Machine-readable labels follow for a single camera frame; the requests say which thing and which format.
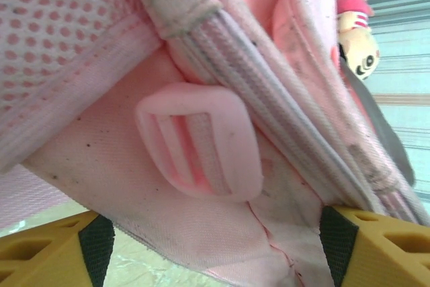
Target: plush toy face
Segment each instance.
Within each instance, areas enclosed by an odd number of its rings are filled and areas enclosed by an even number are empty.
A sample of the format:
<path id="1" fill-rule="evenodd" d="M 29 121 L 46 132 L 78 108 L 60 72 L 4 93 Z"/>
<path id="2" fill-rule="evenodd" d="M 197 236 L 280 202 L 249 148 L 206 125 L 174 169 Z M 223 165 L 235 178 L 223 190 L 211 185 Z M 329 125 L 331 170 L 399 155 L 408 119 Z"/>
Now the plush toy face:
<path id="1" fill-rule="evenodd" d="M 341 52 L 349 68 L 361 80 L 371 75 L 380 61 L 378 43 L 366 28 L 354 28 L 339 34 Z"/>

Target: pink backpack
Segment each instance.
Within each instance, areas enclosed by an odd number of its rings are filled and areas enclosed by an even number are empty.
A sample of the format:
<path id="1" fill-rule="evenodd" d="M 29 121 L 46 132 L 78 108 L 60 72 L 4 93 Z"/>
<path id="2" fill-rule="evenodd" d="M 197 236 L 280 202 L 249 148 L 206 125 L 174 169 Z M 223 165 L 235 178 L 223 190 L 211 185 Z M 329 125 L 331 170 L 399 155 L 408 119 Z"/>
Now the pink backpack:
<path id="1" fill-rule="evenodd" d="M 21 163 L 175 263 L 232 286 L 333 286 L 323 206 L 430 224 L 400 141 L 339 60 L 336 0 L 0 12 L 0 169 Z M 54 202 L 16 175 L 0 227 L 28 215 L 16 191 Z"/>

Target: stuffed toy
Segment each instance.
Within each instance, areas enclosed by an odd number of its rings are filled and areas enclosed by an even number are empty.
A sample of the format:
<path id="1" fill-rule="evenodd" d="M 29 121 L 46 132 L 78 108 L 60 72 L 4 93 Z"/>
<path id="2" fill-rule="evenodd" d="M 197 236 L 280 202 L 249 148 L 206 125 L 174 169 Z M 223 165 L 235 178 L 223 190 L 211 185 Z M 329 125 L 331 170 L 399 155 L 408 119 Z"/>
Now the stuffed toy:
<path id="1" fill-rule="evenodd" d="M 378 43 L 368 24 L 373 15 L 367 0 L 337 0 L 340 54 L 361 80 L 367 79 L 380 62 Z"/>

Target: pink plastic buckle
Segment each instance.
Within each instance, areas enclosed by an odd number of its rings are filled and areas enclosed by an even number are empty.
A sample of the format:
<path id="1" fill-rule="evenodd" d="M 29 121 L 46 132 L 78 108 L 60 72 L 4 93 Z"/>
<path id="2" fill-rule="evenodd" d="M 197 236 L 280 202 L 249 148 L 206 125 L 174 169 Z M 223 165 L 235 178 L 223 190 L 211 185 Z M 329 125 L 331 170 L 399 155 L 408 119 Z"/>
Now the pink plastic buckle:
<path id="1" fill-rule="evenodd" d="M 206 117 L 202 120 L 207 122 L 190 127 L 187 121 L 193 116 Z M 245 104 L 231 90 L 170 84 L 138 104 L 136 121 L 160 172 L 184 194 L 243 202 L 261 193 L 255 131 Z M 200 153 L 198 142 L 214 153 Z"/>

